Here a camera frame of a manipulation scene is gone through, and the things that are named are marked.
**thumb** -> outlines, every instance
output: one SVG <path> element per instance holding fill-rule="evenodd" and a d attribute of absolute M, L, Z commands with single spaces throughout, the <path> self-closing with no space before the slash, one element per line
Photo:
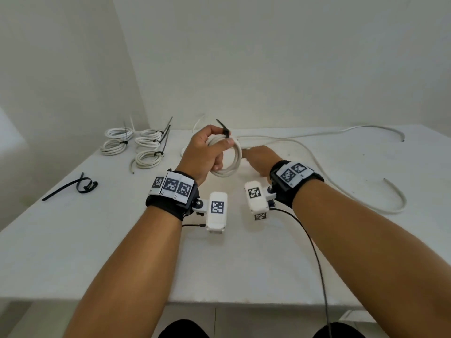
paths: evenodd
<path fill-rule="evenodd" d="M 210 150 L 214 153 L 215 156 L 221 154 L 223 151 L 228 150 L 233 147 L 234 141 L 232 138 L 221 140 L 214 145 L 210 146 Z"/>

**tabletop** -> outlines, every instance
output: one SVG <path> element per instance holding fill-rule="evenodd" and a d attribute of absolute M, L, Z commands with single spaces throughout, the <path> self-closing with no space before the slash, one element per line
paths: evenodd
<path fill-rule="evenodd" d="M 451 264 L 451 139 L 421 125 L 394 127 L 406 134 L 405 142 L 396 133 L 378 128 L 299 140 L 335 182 L 370 204 L 399 207 L 401 200 L 382 179 L 394 182 L 408 203 L 404 212 L 386 217 Z M 330 130 L 269 128 L 233 130 L 232 134 L 284 137 L 325 129 Z M 91 193 L 80 194 L 70 187 L 46 202 L 38 201 L 0 233 L 0 298 L 80 299 L 142 214 L 155 176 L 177 166 L 190 136 L 191 131 L 171 131 L 165 156 L 153 169 L 130 173 L 133 142 L 116 156 L 96 151 L 69 173 L 52 190 L 77 179 L 81 172 L 99 185 Z M 316 169 L 306 150 L 294 142 L 270 147 L 285 159 Z M 225 164 L 232 159 L 233 150 L 229 150 Z M 308 238 L 283 213 L 269 213 L 265 223 L 253 220 L 244 194 L 244 183 L 251 180 L 265 182 L 243 160 L 235 175 L 210 174 L 201 185 L 202 198 L 208 199 L 212 191 L 228 194 L 227 226 L 223 234 L 208 233 L 202 227 L 183 228 L 170 301 L 323 305 L 318 265 Z M 185 222 L 205 223 L 205 217 L 191 215 Z M 360 307 L 319 255 L 329 304 Z"/>

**floor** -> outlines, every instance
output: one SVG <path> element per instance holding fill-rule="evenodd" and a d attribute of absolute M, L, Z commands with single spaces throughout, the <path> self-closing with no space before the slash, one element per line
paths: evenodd
<path fill-rule="evenodd" d="M 8 338 L 61 338 L 77 303 L 73 301 L 34 302 Z M 331 311 L 338 320 L 344 311 Z M 191 319 L 214 338 L 311 338 L 324 326 L 324 312 L 301 309 L 262 309 L 249 307 L 213 307 L 168 305 L 152 338 L 178 319 Z M 377 324 L 349 323 L 367 338 L 387 335 Z"/>

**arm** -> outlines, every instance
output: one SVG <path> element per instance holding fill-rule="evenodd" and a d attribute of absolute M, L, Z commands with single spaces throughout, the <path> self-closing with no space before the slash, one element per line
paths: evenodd
<path fill-rule="evenodd" d="M 262 176 L 282 160 L 265 146 L 243 156 Z M 449 334 L 451 267 L 419 239 L 319 180 L 299 189 L 293 210 L 390 337 Z"/>
<path fill-rule="evenodd" d="M 205 144 L 211 134 L 221 133 L 215 126 L 196 133 L 177 170 L 200 185 L 209 170 L 221 169 L 222 152 L 233 140 Z M 148 207 L 94 278 L 64 337 L 150 337 L 171 290 L 181 230 L 175 216 Z"/>

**black wire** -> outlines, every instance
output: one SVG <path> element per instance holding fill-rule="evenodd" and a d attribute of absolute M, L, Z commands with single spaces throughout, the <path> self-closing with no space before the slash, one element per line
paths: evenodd
<path fill-rule="evenodd" d="M 182 224 L 182 227 L 204 227 L 205 224 Z"/>
<path fill-rule="evenodd" d="M 319 275 L 321 276 L 321 284 L 323 286 L 324 304 L 325 304 L 325 307 L 326 307 L 326 323 L 327 323 L 327 327 L 329 329 L 329 337 L 332 338 L 332 328 L 330 326 L 330 320 L 329 320 L 329 308 L 328 308 L 328 305 L 327 305 L 327 295 L 326 295 L 326 286 L 324 284 L 323 269 L 321 268 L 321 263 L 319 262 L 319 258 L 318 258 L 318 254 L 316 253 L 315 245 L 313 244 L 313 241 L 312 241 L 310 235 L 308 234 L 307 230 L 305 230 L 305 227 L 302 225 L 301 221 L 296 218 L 296 216 L 294 216 L 290 212 L 282 210 L 282 209 L 270 208 L 269 210 L 271 210 L 271 211 L 280 211 L 280 212 L 283 212 L 283 213 L 293 217 L 300 224 L 302 229 L 304 229 L 305 234 L 307 235 L 308 239 L 310 240 L 310 244 L 312 245 L 313 252 L 315 253 L 315 256 L 316 256 L 316 261 L 318 261 Z"/>

